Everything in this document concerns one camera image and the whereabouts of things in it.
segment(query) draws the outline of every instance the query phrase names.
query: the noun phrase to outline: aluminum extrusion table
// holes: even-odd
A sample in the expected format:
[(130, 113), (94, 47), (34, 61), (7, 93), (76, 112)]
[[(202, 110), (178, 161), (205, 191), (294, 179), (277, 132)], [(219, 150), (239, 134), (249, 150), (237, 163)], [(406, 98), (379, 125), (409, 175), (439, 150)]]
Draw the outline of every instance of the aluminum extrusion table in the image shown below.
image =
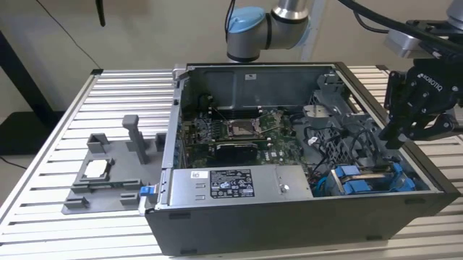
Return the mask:
[[(351, 71), (378, 101), (385, 101), (387, 70), (354, 66)], [(138, 211), (63, 215), (91, 133), (128, 139), (126, 114), (140, 117), (144, 137), (167, 130), (171, 70), (104, 70), (92, 75), (47, 140), (2, 209), (0, 259), (167, 259)], [(454, 136), (418, 142), (463, 192), (463, 140)], [(389, 241), (270, 250), (195, 259), (463, 259), (463, 198), (434, 217), (418, 218)]]

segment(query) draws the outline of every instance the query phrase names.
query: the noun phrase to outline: white component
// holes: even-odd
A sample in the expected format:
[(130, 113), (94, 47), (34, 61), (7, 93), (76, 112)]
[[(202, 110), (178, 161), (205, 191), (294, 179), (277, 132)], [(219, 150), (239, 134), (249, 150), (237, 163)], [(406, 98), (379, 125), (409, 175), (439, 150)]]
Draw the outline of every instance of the white component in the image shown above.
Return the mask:
[(87, 178), (99, 178), (107, 171), (107, 160), (94, 160), (87, 164), (86, 176)]
[(193, 171), (191, 178), (193, 179), (207, 179), (210, 177), (209, 171)]
[(319, 139), (314, 136), (313, 138), (310, 138), (310, 140), (307, 141), (307, 144), (310, 146), (313, 146), (313, 144), (318, 141)]

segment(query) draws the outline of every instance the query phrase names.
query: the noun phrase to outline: beige wall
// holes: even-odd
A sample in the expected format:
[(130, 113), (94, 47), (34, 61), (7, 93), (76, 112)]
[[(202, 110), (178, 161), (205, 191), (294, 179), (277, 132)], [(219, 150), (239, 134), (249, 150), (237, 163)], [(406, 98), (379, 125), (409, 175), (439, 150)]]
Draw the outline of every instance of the beige wall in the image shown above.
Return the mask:
[[(358, 0), (378, 13), (405, 22), (406, 20), (447, 19), (446, 9), (451, 0)], [(377, 28), (381, 25), (365, 19)], [(413, 61), (399, 58), (383, 44), (385, 34), (362, 28), (353, 11), (337, 0), (329, 0), (313, 61), (345, 61), (351, 65), (385, 64), (394, 69), (407, 69)]]
[[(450, 0), (359, 0), (398, 20), (443, 18)], [(175, 63), (226, 62), (229, 0), (106, 0), (107, 26), (94, 0), (42, 0), (83, 49), (106, 69), (171, 68)], [(277, 0), (238, 0), (270, 11)], [(35, 0), (0, 1), (0, 30), (55, 109), (66, 109), (95, 68)], [(386, 64), (410, 61), (383, 46), (385, 35), (366, 31), (353, 12), (327, 0), (314, 61)], [(301, 48), (262, 52), (261, 61), (299, 61)], [(27, 105), (0, 71), (0, 117)]]
[[(270, 11), (275, 2), (239, 0), (238, 6), (257, 5)], [(104, 28), (95, 0), (42, 3), (106, 69), (227, 62), (225, 18), (230, 0), (106, 0)], [(0, 29), (54, 108), (66, 109), (95, 68), (91, 60), (35, 0), (0, 1)], [(261, 60), (298, 61), (299, 53), (299, 49), (263, 51)], [(0, 87), (0, 103), (8, 98)], [(0, 116), (11, 113), (0, 109)]]

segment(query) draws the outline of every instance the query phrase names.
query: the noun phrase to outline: floor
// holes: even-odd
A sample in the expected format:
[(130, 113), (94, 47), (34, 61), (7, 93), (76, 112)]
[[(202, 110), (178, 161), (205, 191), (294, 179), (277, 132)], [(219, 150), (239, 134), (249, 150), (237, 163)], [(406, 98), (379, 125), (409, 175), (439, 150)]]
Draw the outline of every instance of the floor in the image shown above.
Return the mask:
[[(3, 158), (24, 167), (28, 167), (35, 155), (12, 155), (12, 156), (3, 156)], [(20, 180), (24, 169), (7, 164), (3, 160), (0, 160), (0, 206), (3, 205), (3, 202), (6, 201), (12, 189), (15, 188), (15, 185), (18, 181)]]

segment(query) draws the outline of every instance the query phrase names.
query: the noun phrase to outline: motherboard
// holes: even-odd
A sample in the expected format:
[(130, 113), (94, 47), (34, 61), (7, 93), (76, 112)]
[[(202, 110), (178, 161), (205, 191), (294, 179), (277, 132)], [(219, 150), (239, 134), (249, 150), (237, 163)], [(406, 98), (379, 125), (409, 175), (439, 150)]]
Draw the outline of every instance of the motherboard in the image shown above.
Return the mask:
[(186, 167), (302, 165), (305, 150), (283, 109), (213, 110), (183, 121)]

